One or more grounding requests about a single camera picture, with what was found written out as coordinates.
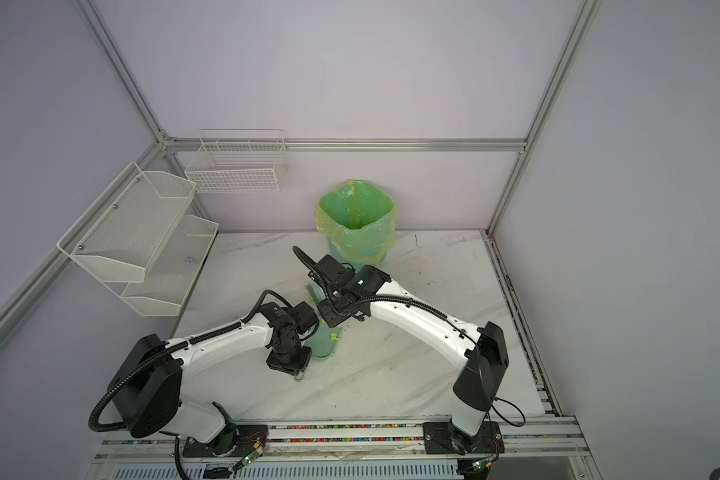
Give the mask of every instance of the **table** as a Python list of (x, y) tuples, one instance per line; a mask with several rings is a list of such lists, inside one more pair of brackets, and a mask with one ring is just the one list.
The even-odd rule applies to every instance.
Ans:
[[(312, 281), (293, 245), (315, 260), (328, 253), (317, 232), (219, 234), (175, 336), (244, 316), (264, 289), (293, 305), (307, 300)], [(443, 312), (499, 325), (510, 359), (499, 396), (526, 416), (545, 414), (479, 230), (398, 232), (378, 267)], [(373, 318), (342, 327), (334, 353), (312, 360), (300, 382), (270, 370), (269, 350), (256, 349), (201, 372), (182, 391), (221, 403), (239, 420), (421, 418), (449, 415), (460, 402), (451, 390), (459, 370), (411, 334)], [(505, 404), (496, 407), (518, 417)]]

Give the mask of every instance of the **translucent yellow trash bag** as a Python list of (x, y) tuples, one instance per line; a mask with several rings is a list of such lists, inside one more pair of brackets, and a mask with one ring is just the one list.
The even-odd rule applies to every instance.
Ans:
[(353, 264), (377, 265), (394, 243), (398, 210), (380, 188), (350, 180), (320, 199), (315, 219), (332, 251)]

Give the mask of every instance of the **black mounting plate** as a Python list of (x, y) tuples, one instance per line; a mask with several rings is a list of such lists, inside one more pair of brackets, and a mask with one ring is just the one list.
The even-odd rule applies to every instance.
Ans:
[[(451, 433), (448, 430), (448, 422), (425, 422), (422, 424), (422, 428), (424, 430), (424, 451), (426, 453), (456, 453), (451, 448)], [(498, 423), (483, 422), (479, 435), (480, 440), (470, 453), (504, 453), (504, 439), (501, 437)]]
[[(235, 441), (235, 446), (228, 455), (229, 457), (244, 457), (253, 452), (253, 444), (256, 440), (260, 440), (262, 444), (266, 444), (266, 436), (269, 433), (269, 427), (266, 425), (238, 425), (237, 437), (243, 439), (245, 443)], [(184, 445), (184, 458), (213, 457), (211, 448), (205, 443), (187, 442)]]

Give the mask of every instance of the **white arm segment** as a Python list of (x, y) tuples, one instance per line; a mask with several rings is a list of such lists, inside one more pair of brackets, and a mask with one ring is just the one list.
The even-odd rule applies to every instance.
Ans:
[[(387, 282), (376, 292), (376, 295), (405, 296), (412, 300), (423, 302), (415, 295), (403, 288), (396, 281)], [(406, 307), (403, 303), (374, 302), (371, 303), (371, 316), (390, 322), (423, 341), (433, 349), (440, 352), (454, 366), (462, 367), (467, 362), (464, 351), (474, 348), (474, 344), (467, 338), (459, 338), (459, 332), (437, 318), (431, 313), (424, 312), (416, 307)], [(472, 339), (480, 338), (478, 326), (473, 323), (462, 322), (456, 317), (448, 315), (448, 320), (459, 329), (465, 331)]]
[[(238, 320), (229, 322), (227, 325), (235, 322), (238, 322)], [(212, 328), (208, 330), (208, 332), (218, 330), (224, 326), (226, 325)], [(168, 340), (168, 346), (181, 343), (185, 340), (192, 340), (192, 338), (200, 336), (203, 333), (205, 332), (190, 335), (189, 338), (185, 339), (175, 338)], [(223, 362), (244, 351), (266, 346), (271, 338), (272, 328), (269, 326), (269, 321), (263, 314), (257, 313), (251, 318), (250, 322), (240, 325), (239, 329), (200, 342), (197, 345), (190, 345), (184, 350), (174, 352), (172, 357), (176, 360), (182, 359), (184, 361), (181, 367), (183, 370), (181, 382), (186, 383), (187, 380), (197, 373), (210, 366), (214, 366), (218, 362)]]

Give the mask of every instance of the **yellow plastic bag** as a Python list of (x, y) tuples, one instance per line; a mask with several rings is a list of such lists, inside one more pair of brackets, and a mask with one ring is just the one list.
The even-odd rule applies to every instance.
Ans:
[(315, 220), (317, 231), (346, 260), (376, 265), (394, 243), (398, 210), (382, 189), (350, 180), (320, 199)]

